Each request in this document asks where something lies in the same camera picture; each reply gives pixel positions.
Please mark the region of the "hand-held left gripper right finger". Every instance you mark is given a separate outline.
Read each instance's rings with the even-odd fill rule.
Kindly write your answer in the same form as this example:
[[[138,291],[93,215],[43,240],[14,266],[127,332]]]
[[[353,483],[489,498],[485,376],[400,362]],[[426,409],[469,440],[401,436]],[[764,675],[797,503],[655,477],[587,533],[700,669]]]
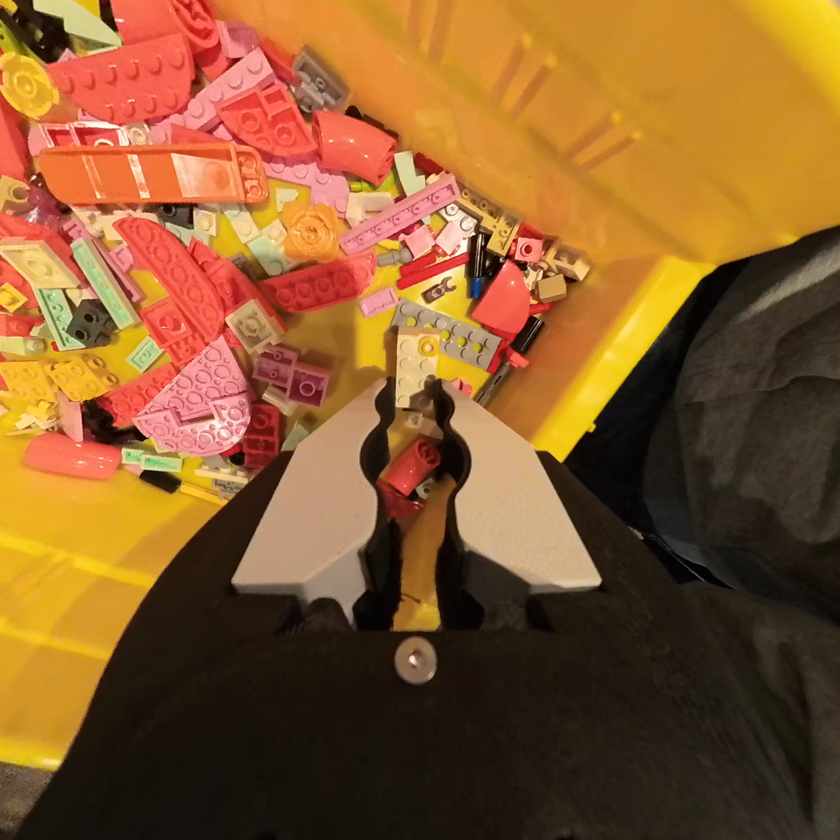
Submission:
[[[435,585],[443,625],[602,584],[538,450],[453,385],[434,386],[447,501]]]

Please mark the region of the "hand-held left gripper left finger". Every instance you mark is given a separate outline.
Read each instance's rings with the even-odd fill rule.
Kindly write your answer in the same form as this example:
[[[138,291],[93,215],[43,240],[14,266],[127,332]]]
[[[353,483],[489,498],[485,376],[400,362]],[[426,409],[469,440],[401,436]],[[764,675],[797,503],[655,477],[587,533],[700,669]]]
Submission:
[[[291,453],[234,573],[239,594],[330,598],[354,625],[393,625],[397,529],[377,485],[395,381],[375,381]]]

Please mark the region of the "cream toy brick plate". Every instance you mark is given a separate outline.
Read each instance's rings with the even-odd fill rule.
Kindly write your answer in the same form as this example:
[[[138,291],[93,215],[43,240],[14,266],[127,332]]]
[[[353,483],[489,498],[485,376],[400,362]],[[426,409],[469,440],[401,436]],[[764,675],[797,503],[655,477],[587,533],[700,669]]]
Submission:
[[[400,327],[396,333],[395,407],[417,408],[437,379],[440,331]]]

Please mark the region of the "pile of toy bricks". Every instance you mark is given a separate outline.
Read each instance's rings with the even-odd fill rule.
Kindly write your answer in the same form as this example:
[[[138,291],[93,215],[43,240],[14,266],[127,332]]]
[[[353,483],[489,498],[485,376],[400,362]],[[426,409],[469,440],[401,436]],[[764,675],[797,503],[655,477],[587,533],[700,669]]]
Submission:
[[[2,396],[27,467],[234,497],[309,429],[331,370],[281,343],[283,315],[356,303],[440,331],[484,368],[484,404],[526,365],[545,312],[592,268],[352,102],[315,49],[296,54],[211,2],[2,2]],[[37,157],[63,146],[247,146],[260,204],[70,205]],[[421,508],[439,462],[422,432],[385,479]],[[404,459],[414,476],[400,479]]]

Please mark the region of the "yellow plastic bin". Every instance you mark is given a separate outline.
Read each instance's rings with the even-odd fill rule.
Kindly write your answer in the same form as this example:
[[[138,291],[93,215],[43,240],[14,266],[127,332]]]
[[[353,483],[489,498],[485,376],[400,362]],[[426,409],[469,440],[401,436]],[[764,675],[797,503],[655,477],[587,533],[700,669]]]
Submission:
[[[562,459],[715,268],[838,225],[838,2],[211,2],[296,54],[315,49],[352,102],[412,150],[585,252],[591,271],[546,311],[526,365],[484,404]],[[330,368],[309,436],[396,373],[403,312],[356,303],[283,315],[282,344]],[[484,368],[440,353],[434,386],[476,401]],[[140,599],[194,531],[234,497],[168,493],[129,471],[51,476],[10,436],[26,402],[2,396],[2,762],[56,770]],[[395,408],[384,480],[422,432]],[[427,538],[409,526],[397,622],[438,619],[416,587]]]

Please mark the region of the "dark cloth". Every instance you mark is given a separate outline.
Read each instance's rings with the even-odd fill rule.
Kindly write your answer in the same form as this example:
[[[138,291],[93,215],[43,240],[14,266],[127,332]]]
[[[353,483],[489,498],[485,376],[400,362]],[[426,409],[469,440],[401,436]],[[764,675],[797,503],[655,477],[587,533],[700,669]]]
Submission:
[[[715,269],[565,463],[683,584],[783,837],[838,838],[838,227]]]

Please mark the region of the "long orange toy brick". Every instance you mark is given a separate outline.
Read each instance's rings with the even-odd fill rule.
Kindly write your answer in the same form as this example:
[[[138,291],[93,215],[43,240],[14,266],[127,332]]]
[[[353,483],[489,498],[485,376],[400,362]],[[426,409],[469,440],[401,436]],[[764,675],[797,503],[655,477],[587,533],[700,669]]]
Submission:
[[[236,143],[63,146],[36,161],[70,205],[260,204],[270,191],[259,154]]]

